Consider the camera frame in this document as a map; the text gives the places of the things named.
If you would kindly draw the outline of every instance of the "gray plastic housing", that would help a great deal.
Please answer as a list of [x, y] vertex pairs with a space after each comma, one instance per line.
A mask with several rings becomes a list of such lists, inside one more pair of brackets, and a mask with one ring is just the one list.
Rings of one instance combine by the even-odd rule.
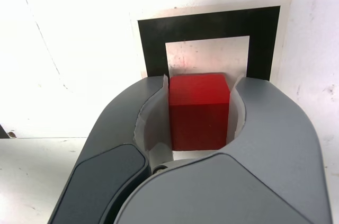
[[227, 146], [150, 176], [149, 160], [172, 160], [166, 81], [145, 78], [105, 108], [49, 223], [332, 223], [314, 127], [263, 80], [233, 88]]
[[230, 143], [150, 177], [115, 224], [332, 223], [318, 137], [303, 110], [264, 80], [243, 78], [232, 92], [239, 113]]
[[[160, 163], [172, 158], [168, 135], [167, 77], [142, 79], [113, 99], [95, 123], [50, 217], [50, 224], [113, 222], [128, 195], [151, 175], [148, 153], [157, 147], [157, 140], [166, 145]], [[141, 112], [154, 105], [154, 111]], [[161, 117], [154, 119], [162, 108]], [[162, 133], [145, 135], [135, 128], [139, 117], [162, 128]]]

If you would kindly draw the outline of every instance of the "red block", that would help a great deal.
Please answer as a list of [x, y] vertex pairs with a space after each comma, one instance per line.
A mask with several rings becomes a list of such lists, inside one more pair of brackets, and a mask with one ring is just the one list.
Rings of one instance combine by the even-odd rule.
[[169, 119], [173, 150], [216, 150], [225, 146], [229, 95], [223, 74], [172, 77]]

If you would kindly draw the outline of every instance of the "black border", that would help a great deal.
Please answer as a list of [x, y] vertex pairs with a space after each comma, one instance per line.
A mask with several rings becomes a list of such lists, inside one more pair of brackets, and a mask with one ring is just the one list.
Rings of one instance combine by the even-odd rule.
[[169, 75], [167, 42], [249, 36], [247, 77], [270, 80], [280, 6], [139, 20], [147, 75]]

